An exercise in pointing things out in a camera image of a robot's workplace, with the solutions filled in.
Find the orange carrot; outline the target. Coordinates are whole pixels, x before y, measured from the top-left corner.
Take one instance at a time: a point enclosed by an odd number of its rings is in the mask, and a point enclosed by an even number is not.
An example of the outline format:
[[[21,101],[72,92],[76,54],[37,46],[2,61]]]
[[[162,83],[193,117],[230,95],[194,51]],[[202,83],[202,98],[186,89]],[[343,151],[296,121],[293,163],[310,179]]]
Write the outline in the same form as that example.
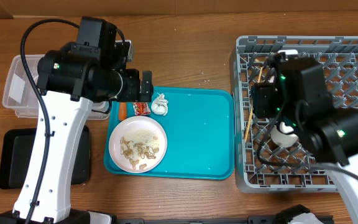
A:
[[[119,112],[118,112],[118,120],[124,121],[126,118],[127,118],[127,103],[120,102]]]

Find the red snack wrapper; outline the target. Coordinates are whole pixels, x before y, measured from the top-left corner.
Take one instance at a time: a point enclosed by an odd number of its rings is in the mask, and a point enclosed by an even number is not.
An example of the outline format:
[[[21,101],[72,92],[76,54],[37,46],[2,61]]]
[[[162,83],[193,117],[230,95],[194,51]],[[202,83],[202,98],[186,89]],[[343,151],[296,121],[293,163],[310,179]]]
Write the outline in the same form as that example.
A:
[[[135,102],[133,103],[134,114],[136,116],[147,116],[151,114],[148,103],[144,102]]]

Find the wooden chopstick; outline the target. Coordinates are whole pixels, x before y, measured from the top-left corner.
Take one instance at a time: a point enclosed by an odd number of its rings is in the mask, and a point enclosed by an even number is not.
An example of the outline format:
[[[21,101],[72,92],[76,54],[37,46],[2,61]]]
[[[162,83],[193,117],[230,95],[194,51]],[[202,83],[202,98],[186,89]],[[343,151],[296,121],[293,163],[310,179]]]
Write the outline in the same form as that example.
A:
[[[258,79],[257,79],[257,83],[260,83],[261,77],[262,77],[262,72],[263,72],[263,67],[259,70],[259,75],[258,75]],[[249,113],[249,117],[248,117],[248,121],[247,121],[247,127],[246,127],[246,131],[244,133],[244,141],[247,142],[248,140],[248,135],[249,135],[249,131],[250,131],[250,127],[251,127],[251,122],[252,122],[252,117],[253,117],[253,102],[250,102],[250,113]]]

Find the white cup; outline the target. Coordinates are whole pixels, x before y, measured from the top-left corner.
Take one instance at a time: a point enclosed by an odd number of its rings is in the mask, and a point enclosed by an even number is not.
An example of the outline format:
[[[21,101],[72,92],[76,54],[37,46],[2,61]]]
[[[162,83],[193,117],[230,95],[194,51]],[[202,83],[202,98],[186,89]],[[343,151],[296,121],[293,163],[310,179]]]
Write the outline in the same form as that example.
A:
[[[273,127],[270,137],[280,147],[291,147],[298,140],[298,136],[293,131],[294,129],[291,126],[281,122]]]

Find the pink plate with food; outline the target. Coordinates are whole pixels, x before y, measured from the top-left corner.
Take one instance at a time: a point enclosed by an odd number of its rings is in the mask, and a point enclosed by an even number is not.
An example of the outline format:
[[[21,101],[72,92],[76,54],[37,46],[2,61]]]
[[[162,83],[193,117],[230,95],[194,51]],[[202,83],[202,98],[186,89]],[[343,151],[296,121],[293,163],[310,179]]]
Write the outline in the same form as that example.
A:
[[[146,116],[133,116],[121,121],[109,137],[108,153],[113,163],[132,174],[156,168],[166,151],[164,129]]]

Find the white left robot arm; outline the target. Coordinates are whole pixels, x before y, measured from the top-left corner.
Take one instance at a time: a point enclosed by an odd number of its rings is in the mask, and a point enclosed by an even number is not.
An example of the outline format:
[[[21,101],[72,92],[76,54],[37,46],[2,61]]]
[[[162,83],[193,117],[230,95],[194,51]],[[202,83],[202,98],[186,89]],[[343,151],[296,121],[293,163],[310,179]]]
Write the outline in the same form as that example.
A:
[[[150,102],[150,71],[127,68],[131,43],[114,24],[83,17],[75,42],[47,52],[29,83],[39,102],[26,178],[0,223],[116,223],[108,213],[75,210],[70,188],[80,137],[95,103]]]

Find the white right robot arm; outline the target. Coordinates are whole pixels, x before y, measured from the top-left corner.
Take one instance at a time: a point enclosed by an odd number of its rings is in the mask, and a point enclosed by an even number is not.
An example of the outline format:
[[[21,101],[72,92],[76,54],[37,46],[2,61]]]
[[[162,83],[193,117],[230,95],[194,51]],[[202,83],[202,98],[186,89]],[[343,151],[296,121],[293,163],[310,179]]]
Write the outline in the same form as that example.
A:
[[[326,86],[323,65],[314,58],[299,57],[296,50],[280,50],[265,61],[273,73],[252,86],[253,112],[268,118],[268,130],[255,153],[268,166],[309,167],[324,170],[334,182],[351,220],[358,223],[358,110],[337,108]],[[315,158],[315,163],[269,161],[262,148],[272,130],[286,141],[295,135]]]

